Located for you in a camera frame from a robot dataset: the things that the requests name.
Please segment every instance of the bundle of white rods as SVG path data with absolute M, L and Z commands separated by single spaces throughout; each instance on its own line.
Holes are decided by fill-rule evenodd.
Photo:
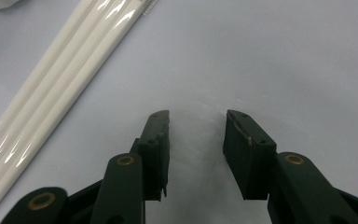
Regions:
M 82 0 L 0 118 L 0 201 L 150 0 Z

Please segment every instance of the white rod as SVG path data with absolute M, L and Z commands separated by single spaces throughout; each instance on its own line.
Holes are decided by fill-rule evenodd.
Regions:
M 19 156 L 21 150 L 26 148 L 28 140 L 32 138 L 37 127 L 39 127 L 40 123 L 46 118 L 48 112 L 56 104 L 69 84 L 78 75 L 79 70 L 101 42 L 109 28 L 114 25 L 115 17 L 111 17 L 109 20 L 106 20 L 105 17 L 119 7 L 125 7 L 128 2 L 130 2 L 130 0 L 117 0 L 104 9 L 101 8 L 99 3 L 88 15 L 85 20 L 87 23 L 82 24 L 82 29 L 79 29 L 78 32 L 75 33 L 71 42 L 68 43 L 66 49 L 62 52 L 62 55 L 60 55 L 60 62 L 67 63 L 68 60 L 66 59 L 69 59 L 70 62 L 67 63 L 63 71 L 61 71 L 61 69 L 58 71 L 52 69 L 48 72 L 52 77 L 55 74 L 59 74 L 58 80 L 55 80 L 53 83 L 47 79 L 43 81 L 46 87 L 42 89 L 43 91 L 34 93 L 34 96 L 38 96 L 38 100 L 44 97 L 43 102 L 34 111 L 31 117 L 25 118 L 28 120 L 25 121 L 23 131 L 11 145 L 5 147 L 6 151 L 1 153 L 3 156 L 0 157 L 0 178 L 14 159 Z M 50 89 L 46 96 L 45 89 Z
M 75 55 L 78 53 L 84 41 L 92 33 L 95 25 L 103 17 L 103 10 L 98 9 L 99 5 L 105 0 L 99 0 L 94 9 L 89 12 L 86 19 L 81 24 L 81 29 L 77 29 L 71 40 L 64 46 L 64 49 L 59 55 L 56 55 L 57 60 L 51 65 L 43 80 L 36 87 L 32 95 L 28 98 L 25 105 L 15 118 L 15 120 L 7 127 L 5 135 L 0 140 L 0 160 L 3 159 L 6 152 L 10 151 L 10 146 L 16 141 L 15 139 L 21 134 L 24 126 L 29 122 L 30 118 L 46 100 L 46 96 L 55 85 L 60 85 L 60 78 L 63 77 L 62 72 L 68 66 L 68 63 L 73 62 Z
M 84 19 L 83 16 L 85 14 L 89 14 L 90 5 L 92 4 L 95 4 L 95 0 L 81 1 L 77 5 L 74 13 L 69 17 L 68 21 L 59 31 L 48 50 L 32 71 L 31 75 L 28 76 L 19 92 L 11 101 L 10 105 L 0 118 L 0 140 L 2 139 L 3 134 L 7 131 L 7 127 L 17 117 L 20 110 L 27 102 L 29 96 L 33 94 L 40 81 L 44 78 L 48 69 L 56 61 L 57 55 L 59 55 L 62 51 L 62 47 L 68 43 L 73 33 L 82 23 Z
M 0 178 L 0 201 L 149 2 L 145 0 L 130 1 L 129 5 L 124 8 L 122 14 L 117 18 L 117 22 L 98 43 L 47 116 L 37 125 L 37 129 L 28 139 L 26 147 L 22 149 L 21 153 L 13 156 L 11 160 L 14 160 L 14 158 L 15 160 L 10 163 L 10 166 Z

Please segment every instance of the white table surface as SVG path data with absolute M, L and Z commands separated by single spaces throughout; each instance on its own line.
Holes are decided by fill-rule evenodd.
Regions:
M 0 10 L 0 116 L 78 0 Z M 270 223 L 243 201 L 222 154 L 226 111 L 251 115 L 278 151 L 309 157 L 358 196 L 358 1 L 160 0 L 138 20 L 0 203 L 69 194 L 171 110 L 168 197 L 147 223 Z

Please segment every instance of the brass screw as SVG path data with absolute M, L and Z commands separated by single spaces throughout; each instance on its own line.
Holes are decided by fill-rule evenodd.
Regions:
M 44 209 L 54 203 L 55 199 L 55 194 L 44 192 L 33 197 L 33 199 L 28 202 L 28 208 L 34 211 Z
M 301 165 L 304 163 L 304 159 L 296 155 L 287 155 L 285 159 L 295 165 Z
M 130 165 L 135 161 L 135 159 L 132 156 L 123 156 L 118 158 L 117 164 L 119 165 Z

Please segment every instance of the screw hole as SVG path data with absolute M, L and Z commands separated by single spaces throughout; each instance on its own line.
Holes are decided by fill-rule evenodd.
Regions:
M 113 216 L 109 218 L 106 224 L 123 224 L 124 218 L 122 216 Z
M 117 160 L 117 164 L 119 165 L 130 165 L 133 162 L 134 162 L 134 158 L 132 156 L 123 156 Z
M 286 161 L 295 164 L 295 165 L 301 165 L 304 163 L 304 160 L 301 157 L 298 157 L 296 155 L 287 155 L 285 157 Z
M 35 196 L 31 201 L 28 202 L 28 208 L 30 210 L 40 210 L 49 207 L 54 203 L 56 199 L 55 194 L 50 192 L 44 192 Z

